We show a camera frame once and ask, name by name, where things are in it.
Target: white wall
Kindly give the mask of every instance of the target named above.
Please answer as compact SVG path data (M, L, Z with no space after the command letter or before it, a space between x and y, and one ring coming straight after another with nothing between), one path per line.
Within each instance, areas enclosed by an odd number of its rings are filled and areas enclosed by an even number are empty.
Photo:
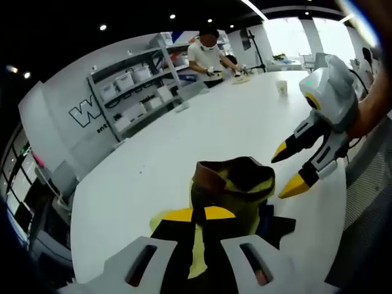
M320 36L313 20L301 20L301 22L308 39L309 46L311 47L312 54L315 56L316 53L323 52ZM252 31L253 35L255 35L255 40L261 52L264 63L266 63L267 60L272 60L273 52L263 25L258 24L257 26L252 26L247 30L249 29ZM369 48L369 45L363 40L356 29L350 27L347 27L347 29L349 30L350 38L354 46L355 56L358 59L362 59L362 48ZM256 63L253 43L251 42L252 47L250 49L244 51L241 37L239 36L239 31L229 33L228 38L239 63L253 66Z
M319 33L317 32L316 25L313 20L301 20L302 26L304 28L307 41L311 47L311 52L313 56L316 53L323 52L323 45L321 44Z
M355 57L359 60L363 59L363 54L362 54L362 48L366 47L370 49L370 46L366 41L359 35L358 31L356 29L347 27L349 30L349 35L351 38L351 41L353 42L354 46L354 52L355 52Z
M174 44L188 43L192 38L198 35L198 31L184 31L174 42Z
M44 85L38 82L19 103L19 113L31 149L53 171L68 157L68 152L54 125L43 89Z
M32 150L51 171L65 160L78 178L83 179L109 155L116 140L109 128L97 132L106 122L92 98L86 77L93 66L100 70L128 58L128 50L134 53L145 50L154 36L123 40L85 55L50 78L44 86L39 83L22 100L20 115ZM69 114L82 103L96 117L84 112L83 116L90 120L84 127Z
M263 62L266 63L267 60L272 59L273 53L271 45L268 42L263 25L258 24L257 26L251 26L250 28L247 28L247 31L251 31L255 36L255 41L258 49L260 50ZM245 51L241 36L239 35L239 31L231 32L227 36L233 48L234 54L240 64L246 64L248 67L258 65L258 59L256 59L256 49L252 41L252 46L250 49Z

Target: plastic bin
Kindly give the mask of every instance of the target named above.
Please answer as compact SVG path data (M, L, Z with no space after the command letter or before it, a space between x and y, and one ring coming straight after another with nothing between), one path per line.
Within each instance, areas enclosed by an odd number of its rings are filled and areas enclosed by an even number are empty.
M120 89L120 91L124 91L127 88L134 85L134 81L133 81L130 73L126 73L116 79L116 85Z
M144 103L144 106L147 111L151 111L157 107L160 107L163 104L162 99L160 97L154 97L149 101Z
M173 99L173 94L170 92L167 86L158 88L156 95L162 99L163 103Z
M143 103L140 102L125 110L122 113L122 116L127 118L130 122L133 122L135 119L142 117L145 113L146 109Z
M117 92L113 83L106 84L105 86L100 87L100 96L104 101L108 101L113 98Z
M134 79L135 83L140 83L147 80L148 78L151 78L151 72L149 70L149 67L143 66L141 68L134 69L134 71L132 72L132 78Z

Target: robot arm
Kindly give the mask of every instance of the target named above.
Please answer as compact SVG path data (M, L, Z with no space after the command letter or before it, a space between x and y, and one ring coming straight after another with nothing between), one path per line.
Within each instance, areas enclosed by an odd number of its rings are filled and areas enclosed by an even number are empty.
M336 160L349 148L345 130L355 119L358 99L352 75L336 56L327 56L328 67L319 68L300 82L301 92L313 108L307 119L277 149L272 163L282 161L302 149L311 148L324 137L321 147L287 183L280 198L289 198L309 190L319 179L337 168Z

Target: gray chair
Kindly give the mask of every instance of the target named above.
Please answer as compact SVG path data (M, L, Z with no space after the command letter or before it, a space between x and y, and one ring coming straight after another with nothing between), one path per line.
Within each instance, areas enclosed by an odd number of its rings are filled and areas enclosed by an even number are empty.
M304 68L309 69L312 72L315 66L313 55L302 55L302 58L304 59Z
M57 204L70 211L71 205L64 203L64 201L70 200L79 183L72 167L63 161L53 173L46 168L36 167L36 174L41 183L47 184L55 193L58 198Z
M325 54L325 53L316 53L316 60L314 63L314 70L317 70L321 67L327 67L326 61L325 61L325 57L329 55L329 54Z

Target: white cup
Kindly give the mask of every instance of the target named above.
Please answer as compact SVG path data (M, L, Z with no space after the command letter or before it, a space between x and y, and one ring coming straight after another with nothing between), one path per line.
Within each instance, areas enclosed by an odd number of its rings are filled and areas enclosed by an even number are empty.
M287 81L276 81L276 88L281 97L287 97Z

